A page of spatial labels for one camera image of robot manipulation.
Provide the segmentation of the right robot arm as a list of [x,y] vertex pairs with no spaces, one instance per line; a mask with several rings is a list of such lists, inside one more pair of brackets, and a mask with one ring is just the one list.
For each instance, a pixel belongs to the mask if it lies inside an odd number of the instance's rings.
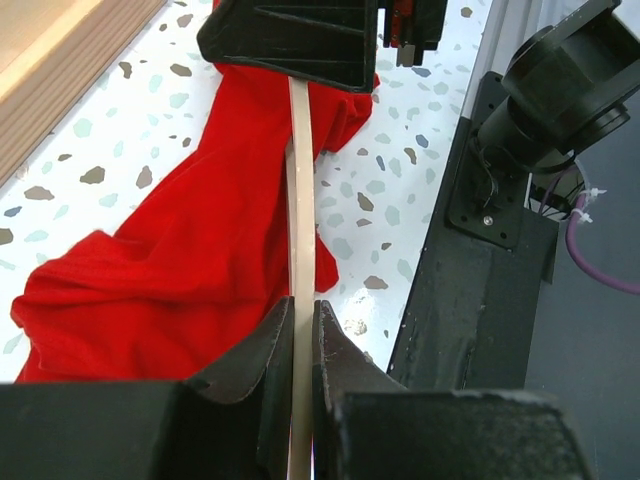
[[[374,87],[375,52],[417,66],[441,40],[442,1],[221,1],[197,35],[211,63],[252,66],[354,93]],[[491,120],[525,165],[529,145],[579,153],[623,125],[639,88],[639,5],[588,1],[524,42]]]

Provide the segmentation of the beige hanger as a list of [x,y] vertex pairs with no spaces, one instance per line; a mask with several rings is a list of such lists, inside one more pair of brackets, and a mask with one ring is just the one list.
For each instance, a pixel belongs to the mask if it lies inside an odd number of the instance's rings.
[[292,410],[288,477],[311,477],[312,327],[316,224],[314,153],[308,83],[289,79],[292,137],[286,152],[289,290],[294,297]]

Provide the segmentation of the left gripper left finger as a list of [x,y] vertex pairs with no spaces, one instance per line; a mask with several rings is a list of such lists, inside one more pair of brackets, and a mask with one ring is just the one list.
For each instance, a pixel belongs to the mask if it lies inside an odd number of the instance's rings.
[[294,301],[182,381],[1,389],[5,479],[283,479]]

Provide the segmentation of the red t shirt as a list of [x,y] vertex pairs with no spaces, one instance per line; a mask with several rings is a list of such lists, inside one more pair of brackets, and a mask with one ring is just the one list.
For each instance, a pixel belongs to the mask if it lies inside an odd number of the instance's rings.
[[184,379],[288,292],[288,78],[220,65],[197,149],[113,234],[29,276],[11,317],[30,340],[21,383]]

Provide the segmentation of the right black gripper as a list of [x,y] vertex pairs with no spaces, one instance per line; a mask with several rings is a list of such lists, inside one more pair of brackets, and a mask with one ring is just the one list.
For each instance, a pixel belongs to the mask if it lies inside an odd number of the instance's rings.
[[211,63],[253,66],[353,93],[374,88],[378,7],[397,65],[421,65],[442,38],[447,0],[221,1],[197,33]]

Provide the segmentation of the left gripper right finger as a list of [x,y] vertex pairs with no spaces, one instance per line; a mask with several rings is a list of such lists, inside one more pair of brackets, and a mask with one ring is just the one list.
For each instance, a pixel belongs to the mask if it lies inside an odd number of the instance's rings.
[[591,479],[566,415],[522,390],[410,391],[313,315],[317,479]]

